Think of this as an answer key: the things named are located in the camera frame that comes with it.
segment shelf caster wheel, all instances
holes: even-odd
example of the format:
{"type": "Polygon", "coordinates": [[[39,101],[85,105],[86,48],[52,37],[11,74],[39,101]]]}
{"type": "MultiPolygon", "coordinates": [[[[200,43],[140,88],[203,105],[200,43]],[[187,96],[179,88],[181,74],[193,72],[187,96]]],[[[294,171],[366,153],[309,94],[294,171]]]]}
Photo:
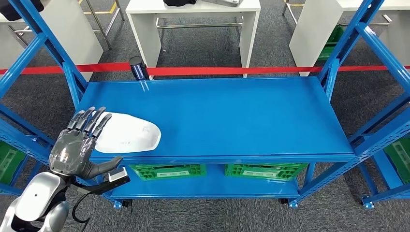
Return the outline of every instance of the shelf caster wheel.
{"type": "Polygon", "coordinates": [[[298,207],[297,202],[289,202],[289,207],[296,209],[298,207]]]}
{"type": "Polygon", "coordinates": [[[373,202],[367,202],[367,203],[365,203],[364,201],[363,201],[363,199],[366,199],[366,198],[368,198],[369,196],[363,196],[362,197],[362,206],[365,208],[365,209],[374,209],[374,203],[373,202]]]}
{"type": "Polygon", "coordinates": [[[286,198],[279,198],[279,202],[280,202],[281,204],[289,204],[289,200],[286,199],[286,198]]]}
{"type": "Polygon", "coordinates": [[[128,206],[132,206],[132,200],[123,200],[122,201],[122,207],[123,208],[128,208],[128,206]]]}

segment black object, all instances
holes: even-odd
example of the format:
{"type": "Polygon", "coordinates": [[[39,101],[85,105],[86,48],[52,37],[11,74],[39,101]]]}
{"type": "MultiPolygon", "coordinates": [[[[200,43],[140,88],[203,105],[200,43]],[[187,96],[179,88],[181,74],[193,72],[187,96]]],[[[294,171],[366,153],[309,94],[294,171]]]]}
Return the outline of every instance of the black object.
{"type": "Polygon", "coordinates": [[[196,0],[164,0],[168,6],[183,6],[185,4],[195,4],[196,0]]]}
{"type": "Polygon", "coordinates": [[[137,81],[149,80],[146,65],[141,57],[132,57],[129,63],[131,66],[131,72],[137,81]]]}
{"type": "MultiPolygon", "coordinates": [[[[41,0],[31,0],[33,5],[36,7],[38,12],[44,10],[44,6],[41,0]]],[[[0,14],[4,15],[9,21],[16,21],[21,19],[21,16],[17,13],[14,7],[9,3],[8,0],[0,0],[0,14]]]]}

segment black cable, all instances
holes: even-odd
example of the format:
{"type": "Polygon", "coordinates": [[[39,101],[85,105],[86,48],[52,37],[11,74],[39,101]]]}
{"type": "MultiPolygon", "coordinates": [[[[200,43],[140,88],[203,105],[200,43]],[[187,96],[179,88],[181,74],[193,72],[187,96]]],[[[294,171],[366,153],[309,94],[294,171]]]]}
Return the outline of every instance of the black cable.
{"type": "Polygon", "coordinates": [[[78,222],[78,223],[88,223],[89,220],[91,219],[91,218],[87,218],[86,220],[80,220],[80,219],[78,219],[78,217],[75,215],[75,211],[77,210],[78,205],[84,200],[84,198],[85,198],[86,196],[91,195],[91,194],[93,194],[93,193],[92,193],[92,192],[89,192],[89,193],[84,194],[83,196],[81,196],[80,199],[78,199],[77,203],[75,203],[75,205],[74,205],[74,207],[73,207],[72,216],[73,216],[73,219],[74,219],[76,222],[78,222]]]}

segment green plastic crate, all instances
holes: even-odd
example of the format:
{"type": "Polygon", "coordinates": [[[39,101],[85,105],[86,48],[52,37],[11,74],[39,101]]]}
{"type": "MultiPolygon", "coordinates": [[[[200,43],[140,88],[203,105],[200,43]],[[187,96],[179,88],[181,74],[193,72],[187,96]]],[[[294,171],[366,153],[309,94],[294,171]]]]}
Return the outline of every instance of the green plastic crate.
{"type": "Polygon", "coordinates": [[[206,175],[205,164],[186,165],[130,165],[130,168],[142,180],[158,180],[176,177],[193,177],[206,175]]]}
{"type": "Polygon", "coordinates": [[[340,38],[342,37],[344,29],[341,25],[337,25],[333,30],[332,34],[330,35],[329,39],[327,40],[326,44],[322,52],[319,55],[319,61],[326,61],[330,54],[333,52],[336,44],[339,42],[340,38]]]}
{"type": "Polygon", "coordinates": [[[399,139],[388,145],[384,152],[390,157],[403,183],[410,183],[410,139],[399,139]]]}
{"type": "Polygon", "coordinates": [[[288,181],[295,178],[307,163],[226,164],[225,175],[288,181]]]}
{"type": "Polygon", "coordinates": [[[23,152],[5,142],[0,142],[0,183],[6,185],[11,183],[14,173],[24,157],[23,152]]]}

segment blue metal shelf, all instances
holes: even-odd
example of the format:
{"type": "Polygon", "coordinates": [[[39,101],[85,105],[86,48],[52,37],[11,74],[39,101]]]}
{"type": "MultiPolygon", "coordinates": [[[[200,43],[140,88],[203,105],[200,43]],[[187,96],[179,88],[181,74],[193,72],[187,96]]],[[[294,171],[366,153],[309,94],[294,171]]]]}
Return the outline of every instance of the blue metal shelf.
{"type": "Polygon", "coordinates": [[[298,185],[293,181],[225,176],[224,165],[209,164],[206,176],[164,180],[141,180],[126,166],[131,182],[113,190],[111,197],[132,198],[296,198],[298,185]]]}
{"type": "MultiPolygon", "coordinates": [[[[50,28],[28,0],[9,0],[36,35],[17,62],[0,79],[0,97],[21,74],[24,66],[43,44],[64,70],[76,110],[106,106],[108,111],[126,113],[151,121],[162,131],[155,151],[121,154],[130,163],[208,163],[208,175],[143,182],[132,171],[132,182],[104,195],[126,198],[214,198],[280,197],[290,207],[377,154],[410,130],[410,109],[397,115],[369,135],[396,108],[408,102],[410,74],[367,27],[383,0],[363,0],[318,76],[202,79],[87,83],[59,44],[50,28]],[[380,57],[406,91],[363,126],[349,141],[329,103],[339,66],[359,39],[380,57]],[[368,139],[362,142],[364,134],[368,139]],[[304,186],[295,181],[275,182],[225,177],[227,162],[310,162],[304,186]],[[335,162],[313,178],[316,162],[335,162]]],[[[40,145],[0,119],[0,137],[24,153],[47,164],[53,141],[18,116],[2,110],[30,134],[45,141],[40,145]]],[[[94,152],[91,160],[107,161],[116,154],[94,152]]],[[[91,180],[80,180],[90,185],[91,180]]],[[[404,195],[410,184],[364,200],[385,200],[404,195]]]]}
{"type": "MultiPolygon", "coordinates": [[[[125,163],[340,162],[355,157],[317,77],[90,83],[80,108],[105,106],[161,129],[125,163]]],[[[93,161],[117,154],[94,152],[93,161]]]]}

